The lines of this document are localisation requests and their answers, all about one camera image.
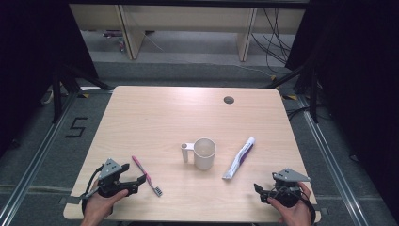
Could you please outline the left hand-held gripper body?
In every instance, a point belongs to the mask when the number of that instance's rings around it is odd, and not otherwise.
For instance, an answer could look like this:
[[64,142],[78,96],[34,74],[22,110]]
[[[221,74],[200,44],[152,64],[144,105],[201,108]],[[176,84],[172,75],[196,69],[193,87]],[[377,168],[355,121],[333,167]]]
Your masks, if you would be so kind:
[[81,198],[88,199],[94,193],[109,198],[124,189],[128,190],[128,195],[136,194],[138,192],[138,187],[131,187],[127,185],[128,182],[123,183],[120,181],[120,176],[123,174],[123,172],[120,172],[121,166],[122,165],[119,165],[113,159],[108,158],[105,163],[98,168],[100,174],[97,186],[93,191],[89,191],[90,186],[88,186],[88,190],[81,195]]

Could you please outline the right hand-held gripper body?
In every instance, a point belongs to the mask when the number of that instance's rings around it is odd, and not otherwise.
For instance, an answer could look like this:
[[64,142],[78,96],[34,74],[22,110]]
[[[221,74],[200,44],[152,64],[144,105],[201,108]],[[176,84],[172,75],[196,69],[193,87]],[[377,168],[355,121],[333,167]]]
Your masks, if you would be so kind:
[[265,190],[263,195],[276,199],[288,208],[295,206],[302,197],[302,190],[298,183],[311,181],[309,176],[293,169],[273,172],[272,177],[275,180],[274,187],[271,190]]

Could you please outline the pink toothbrush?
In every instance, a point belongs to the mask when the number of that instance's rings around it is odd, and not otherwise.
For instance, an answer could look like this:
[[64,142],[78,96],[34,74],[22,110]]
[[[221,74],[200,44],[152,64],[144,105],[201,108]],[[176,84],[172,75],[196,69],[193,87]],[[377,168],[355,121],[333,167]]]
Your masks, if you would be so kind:
[[146,176],[146,180],[147,183],[149,184],[149,186],[151,187],[152,191],[154,192],[154,194],[157,197],[161,197],[163,195],[162,190],[160,189],[159,186],[154,186],[152,184],[152,178],[151,176],[148,174],[148,172],[145,171],[145,169],[143,168],[143,166],[141,165],[141,163],[139,162],[139,160],[133,155],[132,156],[133,161],[136,163],[136,165],[139,167],[139,169],[144,173],[144,175]]

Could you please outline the white purple toothpaste tube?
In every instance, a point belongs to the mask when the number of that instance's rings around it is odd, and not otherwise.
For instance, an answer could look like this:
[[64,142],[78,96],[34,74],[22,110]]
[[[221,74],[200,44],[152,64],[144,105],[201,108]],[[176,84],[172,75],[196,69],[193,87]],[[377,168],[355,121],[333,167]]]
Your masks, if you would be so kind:
[[255,144],[255,138],[250,137],[237,155],[234,157],[233,161],[231,162],[230,167],[228,170],[223,174],[222,178],[224,180],[230,180],[233,178],[234,174],[238,171],[242,163],[245,161],[247,155],[250,153],[252,147]]

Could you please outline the white cup with handle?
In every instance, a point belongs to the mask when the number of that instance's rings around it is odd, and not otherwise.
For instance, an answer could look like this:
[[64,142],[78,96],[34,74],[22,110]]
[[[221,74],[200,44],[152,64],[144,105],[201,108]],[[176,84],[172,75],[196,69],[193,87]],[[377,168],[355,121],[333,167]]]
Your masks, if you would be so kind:
[[216,145],[207,137],[199,138],[194,143],[183,143],[181,150],[184,163],[188,162],[189,153],[193,153],[194,165],[199,170],[209,170],[214,164]]

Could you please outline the person's right hand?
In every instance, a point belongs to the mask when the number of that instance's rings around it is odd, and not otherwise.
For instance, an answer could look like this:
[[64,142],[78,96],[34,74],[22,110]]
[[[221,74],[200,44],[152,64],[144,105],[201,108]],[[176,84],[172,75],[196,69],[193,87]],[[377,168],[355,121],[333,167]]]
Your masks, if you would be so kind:
[[311,192],[305,184],[299,182],[303,194],[302,199],[291,208],[285,207],[279,201],[269,197],[270,204],[281,214],[278,223],[284,223],[286,226],[312,226],[311,210],[307,206]]

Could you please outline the person's left hand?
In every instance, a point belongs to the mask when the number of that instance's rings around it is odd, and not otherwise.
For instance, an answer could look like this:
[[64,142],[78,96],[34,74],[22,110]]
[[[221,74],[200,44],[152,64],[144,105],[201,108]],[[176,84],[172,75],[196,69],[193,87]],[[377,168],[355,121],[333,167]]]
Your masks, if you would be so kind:
[[127,194],[127,189],[124,189],[109,198],[102,197],[99,194],[94,194],[88,199],[84,217],[80,226],[99,226],[101,222],[111,214],[113,205],[125,198]]

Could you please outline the black metal stand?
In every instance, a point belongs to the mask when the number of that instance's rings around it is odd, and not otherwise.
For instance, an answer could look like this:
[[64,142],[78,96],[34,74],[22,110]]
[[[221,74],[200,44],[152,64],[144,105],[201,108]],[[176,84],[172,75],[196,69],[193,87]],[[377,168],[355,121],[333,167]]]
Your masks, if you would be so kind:
[[274,89],[295,77],[297,77],[297,80],[294,91],[296,94],[308,93],[310,95],[309,111],[311,118],[317,123],[317,72],[314,67],[308,66],[307,64],[299,66],[297,69],[284,75],[281,79],[273,81],[271,84],[265,86],[265,88]]
[[73,67],[68,64],[58,64],[55,66],[52,75],[52,88],[53,88],[53,100],[54,100],[54,118],[53,122],[57,122],[62,113],[62,102],[61,102],[61,87],[64,87],[66,91],[72,95],[81,92],[81,88],[78,85],[76,79],[83,78],[89,83],[104,90],[112,90],[113,87],[99,80],[96,72],[85,73],[84,71]]

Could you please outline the black curtain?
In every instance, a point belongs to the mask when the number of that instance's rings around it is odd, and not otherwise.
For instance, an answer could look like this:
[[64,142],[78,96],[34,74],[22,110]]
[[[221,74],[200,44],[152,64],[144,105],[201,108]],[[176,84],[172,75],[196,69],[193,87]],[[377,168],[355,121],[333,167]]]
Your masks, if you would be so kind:
[[97,76],[70,2],[0,0],[0,157],[68,69]]
[[399,223],[399,0],[309,0],[286,67],[305,63],[329,21],[318,81],[354,155]]

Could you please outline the red items under desk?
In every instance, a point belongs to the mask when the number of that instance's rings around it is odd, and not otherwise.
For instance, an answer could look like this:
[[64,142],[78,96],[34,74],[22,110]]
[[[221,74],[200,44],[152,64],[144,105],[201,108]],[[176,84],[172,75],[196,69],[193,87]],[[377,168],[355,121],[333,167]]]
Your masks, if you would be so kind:
[[120,30],[105,30],[103,36],[108,39],[117,38],[120,46],[120,51],[121,52],[125,51],[125,42],[123,34]]

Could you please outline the beige wooden desk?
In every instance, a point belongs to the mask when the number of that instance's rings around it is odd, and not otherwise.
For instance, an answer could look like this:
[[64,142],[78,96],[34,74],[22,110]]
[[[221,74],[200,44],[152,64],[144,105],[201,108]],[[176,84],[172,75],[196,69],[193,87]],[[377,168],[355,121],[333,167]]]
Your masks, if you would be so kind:
[[294,35],[305,11],[277,8],[207,8],[71,4],[81,30],[119,30],[128,57],[138,56],[146,31],[226,32],[236,35],[239,59],[248,55],[254,33]]

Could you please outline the grey floor rail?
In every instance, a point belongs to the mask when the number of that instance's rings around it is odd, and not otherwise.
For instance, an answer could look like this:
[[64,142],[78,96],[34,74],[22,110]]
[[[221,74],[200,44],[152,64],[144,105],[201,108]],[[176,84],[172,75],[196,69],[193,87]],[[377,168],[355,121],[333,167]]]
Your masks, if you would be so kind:
[[317,146],[325,159],[327,168],[331,174],[331,177],[343,199],[343,203],[352,218],[355,226],[369,226],[369,222],[364,216],[362,208],[352,190],[348,184],[341,168],[338,165],[327,140],[319,126],[319,123],[315,121],[315,117],[310,111],[304,114],[304,117],[309,125],[312,135],[317,143]]
[[24,174],[19,183],[13,187],[10,196],[8,197],[8,201],[0,212],[0,226],[9,226],[14,216],[16,215],[31,183],[35,179],[45,157],[49,153],[50,147],[54,143],[56,136],[60,128],[62,127],[64,120],[76,98],[77,94],[70,94],[66,98],[63,106],[61,107],[62,112],[60,113],[58,119],[51,124],[50,128],[45,134],[42,143],[36,150],[35,155],[29,162],[26,170],[24,171]]

